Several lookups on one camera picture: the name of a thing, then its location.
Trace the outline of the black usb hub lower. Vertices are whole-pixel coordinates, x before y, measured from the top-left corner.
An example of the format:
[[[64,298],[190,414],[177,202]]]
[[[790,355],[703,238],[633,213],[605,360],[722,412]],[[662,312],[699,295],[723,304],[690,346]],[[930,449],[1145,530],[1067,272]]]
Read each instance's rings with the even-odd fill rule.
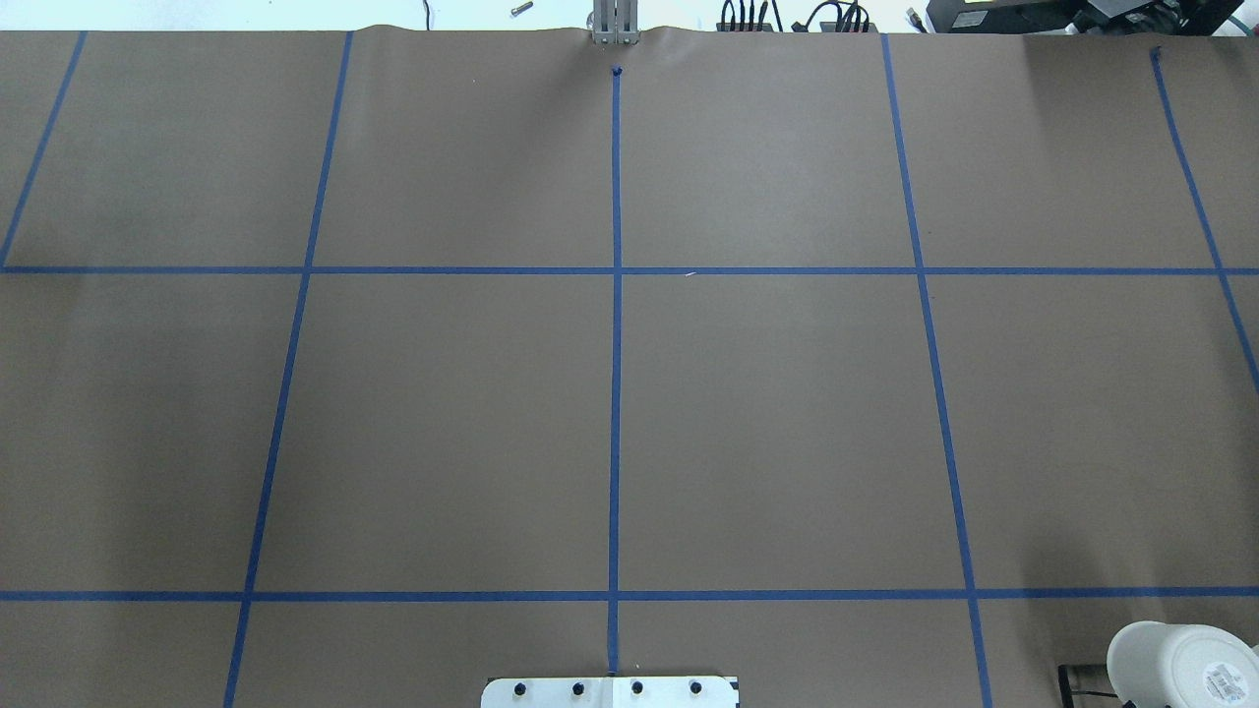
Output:
[[[822,13],[833,10],[832,20],[823,20]],[[811,31],[822,34],[876,34],[878,26],[862,1],[818,1],[803,20],[792,21],[791,31]]]

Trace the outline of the black laptop monitor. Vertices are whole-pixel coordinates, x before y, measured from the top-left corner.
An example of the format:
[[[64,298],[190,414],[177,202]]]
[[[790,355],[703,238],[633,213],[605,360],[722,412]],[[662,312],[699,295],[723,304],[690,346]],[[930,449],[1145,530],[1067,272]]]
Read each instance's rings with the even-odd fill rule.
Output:
[[[928,1],[938,34],[1210,37],[1241,1]]]

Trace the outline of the black usb hub upper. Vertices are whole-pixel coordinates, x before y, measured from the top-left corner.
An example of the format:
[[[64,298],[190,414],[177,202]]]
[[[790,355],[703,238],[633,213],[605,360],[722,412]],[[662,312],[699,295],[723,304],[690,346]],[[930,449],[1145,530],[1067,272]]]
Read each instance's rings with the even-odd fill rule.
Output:
[[[721,3],[716,31],[783,31],[781,9],[777,1]]]

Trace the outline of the black usb hub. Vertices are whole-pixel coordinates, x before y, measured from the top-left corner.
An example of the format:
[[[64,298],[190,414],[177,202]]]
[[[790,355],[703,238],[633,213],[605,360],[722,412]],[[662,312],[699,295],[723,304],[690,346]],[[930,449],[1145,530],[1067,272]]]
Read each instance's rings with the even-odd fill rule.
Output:
[[[781,9],[777,1],[721,3],[716,31],[783,31]]]
[[[822,13],[833,10],[832,20],[823,20]],[[791,31],[811,31],[822,34],[876,34],[878,26],[862,1],[818,1],[803,20],[792,21]]]

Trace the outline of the aluminium frame post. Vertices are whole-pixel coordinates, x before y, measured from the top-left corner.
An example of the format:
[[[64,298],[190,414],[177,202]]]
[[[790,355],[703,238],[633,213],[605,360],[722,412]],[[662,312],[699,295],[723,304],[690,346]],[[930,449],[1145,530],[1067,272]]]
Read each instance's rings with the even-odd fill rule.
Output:
[[[630,47],[640,42],[640,5],[637,0],[596,0],[588,25],[592,42],[598,47]]]

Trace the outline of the white cup on rack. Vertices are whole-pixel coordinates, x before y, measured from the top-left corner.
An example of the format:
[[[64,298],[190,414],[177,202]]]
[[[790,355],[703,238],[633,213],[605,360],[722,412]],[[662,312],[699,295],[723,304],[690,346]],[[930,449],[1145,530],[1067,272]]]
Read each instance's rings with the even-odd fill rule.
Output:
[[[1209,624],[1128,624],[1105,666],[1126,707],[1258,705],[1255,649]]]

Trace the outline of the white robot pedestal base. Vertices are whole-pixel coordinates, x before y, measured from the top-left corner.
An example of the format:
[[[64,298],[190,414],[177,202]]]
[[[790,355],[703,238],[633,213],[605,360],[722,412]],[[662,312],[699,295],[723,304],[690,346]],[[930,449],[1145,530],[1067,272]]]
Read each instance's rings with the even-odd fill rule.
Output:
[[[481,707],[739,707],[737,678],[546,677],[487,682]]]

